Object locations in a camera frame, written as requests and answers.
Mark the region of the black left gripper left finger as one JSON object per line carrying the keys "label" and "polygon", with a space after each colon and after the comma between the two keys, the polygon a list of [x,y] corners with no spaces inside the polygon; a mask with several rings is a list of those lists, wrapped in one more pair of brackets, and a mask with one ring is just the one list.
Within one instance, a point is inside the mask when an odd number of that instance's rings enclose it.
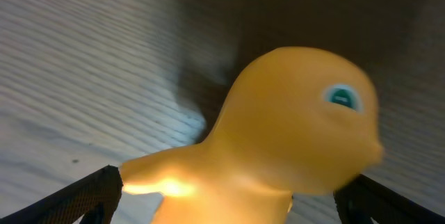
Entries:
{"label": "black left gripper left finger", "polygon": [[98,171],[1,219],[1,224],[110,224],[122,196],[115,166]]}

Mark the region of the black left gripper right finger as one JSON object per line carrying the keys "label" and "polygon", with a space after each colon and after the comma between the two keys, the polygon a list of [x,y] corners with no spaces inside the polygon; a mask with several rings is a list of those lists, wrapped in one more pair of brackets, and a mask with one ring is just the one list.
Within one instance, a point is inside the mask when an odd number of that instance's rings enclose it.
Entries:
{"label": "black left gripper right finger", "polygon": [[444,217],[360,175],[334,193],[342,224],[444,224]]}

